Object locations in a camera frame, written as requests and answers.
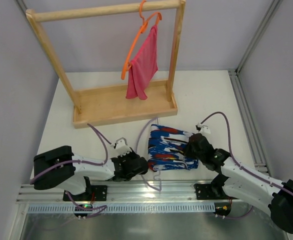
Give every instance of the pink towel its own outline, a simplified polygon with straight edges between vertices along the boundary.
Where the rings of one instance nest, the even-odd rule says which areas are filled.
[[[158,70],[157,36],[158,26],[154,25],[131,61],[132,67],[128,71],[127,99],[139,97],[141,100],[146,100],[148,98],[144,90]]]

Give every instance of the gray wall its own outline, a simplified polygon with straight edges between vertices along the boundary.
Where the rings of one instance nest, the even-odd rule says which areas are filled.
[[[293,180],[293,1],[283,1],[241,77],[273,175]]]
[[[37,12],[47,12],[140,1],[25,0],[25,3]],[[235,68],[270,3],[271,0],[186,0],[177,69]],[[158,66],[167,70],[175,11],[161,12]],[[122,69],[141,19],[138,13],[130,13],[46,22],[43,25],[68,72],[118,71]],[[137,46],[146,35],[140,37]]]
[[[0,1],[0,240],[30,176],[57,77],[13,0]]]

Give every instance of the wooden clothes rack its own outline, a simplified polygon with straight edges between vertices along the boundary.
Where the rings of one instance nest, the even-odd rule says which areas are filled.
[[[150,82],[145,90],[148,96],[147,100],[140,100],[138,98],[126,99],[126,84],[74,90],[41,24],[41,22],[66,19],[135,13],[139,12],[140,3],[41,13],[36,13],[33,9],[26,10],[27,20],[31,24],[54,70],[74,104],[73,125],[75,128],[87,127],[88,123],[98,126],[154,117],[173,116],[178,113],[173,93],[173,84],[185,4],[185,0],[163,0],[145,2],[142,6],[142,11],[176,9],[168,78],[161,80],[153,79]]]

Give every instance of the orange hanger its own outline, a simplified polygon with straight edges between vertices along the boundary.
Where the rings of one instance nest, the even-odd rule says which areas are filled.
[[[125,77],[126,77],[126,72],[129,71],[129,69],[132,67],[132,64],[129,62],[130,61],[130,57],[131,57],[131,54],[133,52],[133,49],[135,48],[135,45],[140,37],[141,34],[143,34],[145,32],[145,30],[148,28],[148,23],[150,21],[151,18],[153,18],[155,15],[157,15],[157,18],[156,18],[156,21],[155,21],[155,24],[158,25],[159,21],[162,20],[162,15],[160,12],[154,12],[153,14],[151,14],[151,16],[149,16],[146,20],[145,18],[143,17],[142,15],[142,6],[143,4],[146,2],[146,0],[143,0],[140,4],[140,8],[139,8],[139,15],[140,15],[140,18],[142,18],[142,26],[140,27],[137,35],[135,36],[135,39],[131,45],[131,48],[130,48],[130,51],[128,52],[127,56],[126,56],[126,59],[125,59],[125,62],[124,62],[124,65],[123,65],[123,69],[122,69],[122,74],[121,74],[121,79],[124,80]]]

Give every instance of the wooden tray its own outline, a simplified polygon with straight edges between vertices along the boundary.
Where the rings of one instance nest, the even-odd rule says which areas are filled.
[[[73,125],[79,129],[88,123],[99,126],[177,115],[174,93],[172,100],[167,100],[167,82],[150,82],[147,100],[126,99],[127,84],[78,90],[82,113],[74,108]]]

